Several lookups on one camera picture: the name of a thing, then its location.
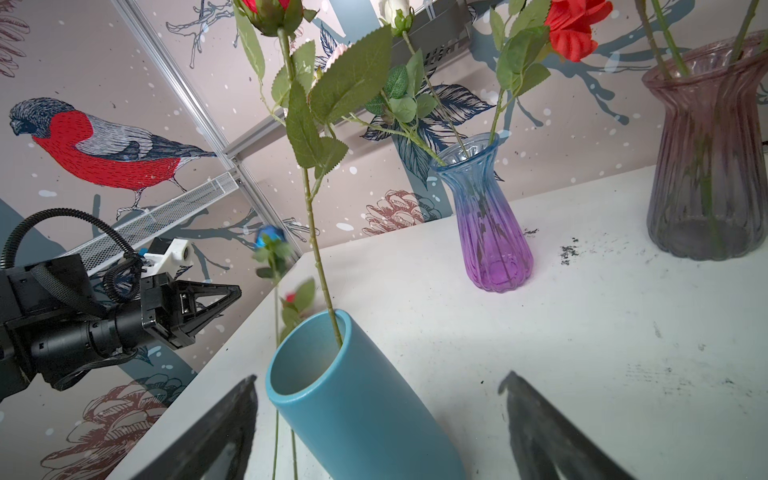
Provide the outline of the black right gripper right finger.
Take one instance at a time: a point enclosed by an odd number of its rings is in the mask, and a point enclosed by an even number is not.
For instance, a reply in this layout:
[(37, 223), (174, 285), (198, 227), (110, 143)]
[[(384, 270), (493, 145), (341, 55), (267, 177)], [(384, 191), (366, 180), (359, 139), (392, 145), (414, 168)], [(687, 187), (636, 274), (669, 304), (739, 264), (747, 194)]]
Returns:
[(522, 479), (633, 479), (516, 372), (498, 392), (507, 395), (510, 447)]

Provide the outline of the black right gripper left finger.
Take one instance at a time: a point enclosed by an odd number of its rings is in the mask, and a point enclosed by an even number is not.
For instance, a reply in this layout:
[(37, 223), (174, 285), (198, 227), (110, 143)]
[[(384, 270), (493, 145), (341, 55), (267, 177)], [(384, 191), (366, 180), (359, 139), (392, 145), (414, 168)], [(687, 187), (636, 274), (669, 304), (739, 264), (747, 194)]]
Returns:
[(136, 479), (225, 479), (245, 477), (258, 413), (256, 377), (234, 386)]

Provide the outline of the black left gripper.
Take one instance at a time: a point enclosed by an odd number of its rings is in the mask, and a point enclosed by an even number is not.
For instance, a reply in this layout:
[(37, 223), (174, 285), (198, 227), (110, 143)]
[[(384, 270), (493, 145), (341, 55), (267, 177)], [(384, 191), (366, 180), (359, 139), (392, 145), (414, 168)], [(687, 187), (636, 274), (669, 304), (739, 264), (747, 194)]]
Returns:
[(168, 347), (181, 349), (194, 344), (197, 334), (241, 297), (238, 285), (142, 280), (142, 327)]

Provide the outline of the small red rose stem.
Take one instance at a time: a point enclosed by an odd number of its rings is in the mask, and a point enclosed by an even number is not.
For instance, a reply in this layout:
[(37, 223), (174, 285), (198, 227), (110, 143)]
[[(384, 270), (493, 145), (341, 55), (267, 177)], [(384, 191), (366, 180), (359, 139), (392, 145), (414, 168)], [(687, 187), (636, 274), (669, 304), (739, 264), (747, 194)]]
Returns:
[(280, 301), (280, 319), (282, 320), (282, 329), (277, 337), (278, 346), (307, 318), (307, 311), (314, 303), (315, 292), (315, 279), (309, 277), (294, 291), (288, 292), (283, 297), (277, 296)]

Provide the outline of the teal ceramic vase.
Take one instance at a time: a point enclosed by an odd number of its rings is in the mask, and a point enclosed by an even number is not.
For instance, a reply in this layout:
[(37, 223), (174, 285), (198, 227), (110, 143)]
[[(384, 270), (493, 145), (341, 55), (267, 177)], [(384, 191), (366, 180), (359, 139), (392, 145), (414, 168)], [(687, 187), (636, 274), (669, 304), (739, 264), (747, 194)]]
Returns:
[(343, 310), (317, 313), (273, 356), (269, 400), (334, 479), (463, 479), (424, 403)]

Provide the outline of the blue rose stem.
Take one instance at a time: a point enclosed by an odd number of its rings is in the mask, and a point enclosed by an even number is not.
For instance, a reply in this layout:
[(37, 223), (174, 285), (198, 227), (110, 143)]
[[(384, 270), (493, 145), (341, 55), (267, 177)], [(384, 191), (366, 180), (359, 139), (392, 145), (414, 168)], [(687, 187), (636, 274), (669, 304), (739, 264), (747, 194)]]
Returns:
[(256, 274), (259, 278), (269, 280), (273, 286), (274, 335), (275, 347), (278, 347), (281, 325), (279, 284), (288, 269), (287, 262), (292, 255), (292, 248), (286, 242), (283, 230), (272, 225), (263, 226), (257, 231), (255, 247), (254, 258), (262, 264)]

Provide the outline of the blue purple glass vase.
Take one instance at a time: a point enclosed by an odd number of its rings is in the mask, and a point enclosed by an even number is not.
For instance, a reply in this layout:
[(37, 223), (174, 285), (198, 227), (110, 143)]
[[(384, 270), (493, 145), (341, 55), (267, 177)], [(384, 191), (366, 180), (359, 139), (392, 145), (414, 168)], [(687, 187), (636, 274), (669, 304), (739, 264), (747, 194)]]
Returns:
[(439, 154), (435, 164), (454, 203), (464, 266), (478, 288), (513, 291), (533, 271), (533, 254), (495, 177), (499, 136), (483, 133)]

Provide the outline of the mauve glass vase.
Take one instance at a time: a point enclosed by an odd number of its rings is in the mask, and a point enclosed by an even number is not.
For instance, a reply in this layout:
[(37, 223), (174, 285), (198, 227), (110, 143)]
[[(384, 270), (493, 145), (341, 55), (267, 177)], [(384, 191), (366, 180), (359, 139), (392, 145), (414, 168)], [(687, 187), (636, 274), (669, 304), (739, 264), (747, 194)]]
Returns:
[(767, 236), (767, 171), (758, 88), (767, 74), (763, 32), (749, 34), (737, 62), (735, 42), (684, 54), (689, 73), (667, 61), (642, 82), (665, 109), (647, 214), (661, 250), (697, 261), (723, 261), (757, 249)]

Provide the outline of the pink rose stem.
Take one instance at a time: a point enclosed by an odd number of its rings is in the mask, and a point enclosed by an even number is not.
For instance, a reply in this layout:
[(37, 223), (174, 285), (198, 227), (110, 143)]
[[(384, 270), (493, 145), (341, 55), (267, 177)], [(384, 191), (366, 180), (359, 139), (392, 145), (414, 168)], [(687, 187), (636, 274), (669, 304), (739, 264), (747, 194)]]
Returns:
[(434, 98), (421, 91), (423, 54), (391, 64), (392, 37), (380, 30), (339, 52), (308, 92), (294, 82), (287, 114), (288, 136), (300, 164), (321, 177), (340, 162), (348, 147), (332, 126), (349, 120), (401, 138), (438, 163), (437, 150), (419, 133), (420, 121), (436, 110)]

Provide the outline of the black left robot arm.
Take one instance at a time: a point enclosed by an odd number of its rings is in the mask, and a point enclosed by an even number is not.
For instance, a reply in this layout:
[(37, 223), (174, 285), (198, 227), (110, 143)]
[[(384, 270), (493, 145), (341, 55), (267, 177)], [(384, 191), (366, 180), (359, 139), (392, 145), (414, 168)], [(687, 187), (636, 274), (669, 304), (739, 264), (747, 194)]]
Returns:
[(237, 285), (141, 279), (139, 294), (106, 307), (95, 301), (81, 259), (71, 255), (1, 272), (1, 396), (36, 376), (57, 391), (88, 372), (127, 363), (154, 342), (178, 350), (242, 296)]

